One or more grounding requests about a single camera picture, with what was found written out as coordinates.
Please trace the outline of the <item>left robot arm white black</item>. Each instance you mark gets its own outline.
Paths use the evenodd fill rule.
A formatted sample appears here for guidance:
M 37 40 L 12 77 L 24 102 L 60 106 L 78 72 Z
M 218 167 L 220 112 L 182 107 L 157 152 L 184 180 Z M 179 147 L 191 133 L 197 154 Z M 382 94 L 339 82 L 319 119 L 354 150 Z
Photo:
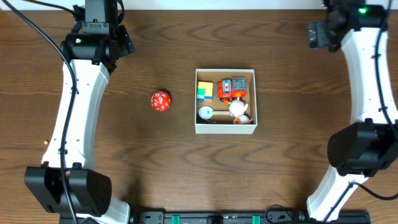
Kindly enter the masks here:
M 75 25 L 61 43 L 63 88 L 55 128 L 38 167 L 24 182 L 46 212 L 61 223 L 131 223 L 127 202 L 111 179 L 95 171 L 94 141 L 104 90 L 116 62 L 135 49 L 122 24 L 121 1 L 89 0 L 75 6 Z

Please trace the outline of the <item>pink white pig toy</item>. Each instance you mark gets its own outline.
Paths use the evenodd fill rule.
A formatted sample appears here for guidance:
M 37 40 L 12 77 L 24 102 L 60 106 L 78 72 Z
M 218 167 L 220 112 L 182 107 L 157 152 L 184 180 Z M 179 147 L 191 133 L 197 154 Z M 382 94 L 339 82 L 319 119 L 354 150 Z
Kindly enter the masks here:
M 242 99 L 236 98 L 232 101 L 224 101 L 228 105 L 229 115 L 234 117 L 233 124 L 252 124 L 253 119 L 246 114 L 249 105 Z

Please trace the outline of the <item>colourful puzzle cube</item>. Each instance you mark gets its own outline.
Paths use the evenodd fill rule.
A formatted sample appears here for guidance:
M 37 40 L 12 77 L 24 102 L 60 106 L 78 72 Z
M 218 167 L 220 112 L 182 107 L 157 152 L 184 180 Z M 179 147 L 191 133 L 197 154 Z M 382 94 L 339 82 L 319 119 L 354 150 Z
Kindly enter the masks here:
M 213 83 L 202 82 L 197 83 L 197 101 L 198 102 L 209 102 L 213 101 Z

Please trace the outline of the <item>red toy fire truck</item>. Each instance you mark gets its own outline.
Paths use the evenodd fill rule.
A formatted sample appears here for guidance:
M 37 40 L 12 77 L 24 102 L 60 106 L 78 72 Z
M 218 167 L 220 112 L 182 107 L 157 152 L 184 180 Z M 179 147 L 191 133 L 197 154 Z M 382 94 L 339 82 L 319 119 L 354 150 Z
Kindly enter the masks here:
M 246 96 L 247 81 L 244 77 L 225 79 L 215 87 L 216 97 L 221 102 L 239 100 Z

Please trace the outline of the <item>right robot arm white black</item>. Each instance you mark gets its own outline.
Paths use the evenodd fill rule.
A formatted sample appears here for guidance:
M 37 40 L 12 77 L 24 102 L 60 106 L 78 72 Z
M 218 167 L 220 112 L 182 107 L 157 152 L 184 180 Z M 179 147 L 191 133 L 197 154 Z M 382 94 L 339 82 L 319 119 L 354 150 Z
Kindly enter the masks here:
M 364 223 L 342 210 L 354 191 L 397 159 L 397 106 L 387 63 L 389 6 L 325 1 L 326 18 L 308 27 L 310 47 L 341 50 L 351 92 L 349 125 L 328 142 L 328 170 L 306 201 L 310 222 Z

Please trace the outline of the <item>red many-sided die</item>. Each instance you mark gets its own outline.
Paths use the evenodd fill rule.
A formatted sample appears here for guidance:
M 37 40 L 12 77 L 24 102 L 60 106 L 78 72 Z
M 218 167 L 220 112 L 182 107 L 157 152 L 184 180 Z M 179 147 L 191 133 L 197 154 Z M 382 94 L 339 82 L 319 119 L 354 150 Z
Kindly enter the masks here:
M 157 91 L 152 95 L 150 102 L 156 111 L 166 111 L 170 108 L 171 97 L 165 91 Z

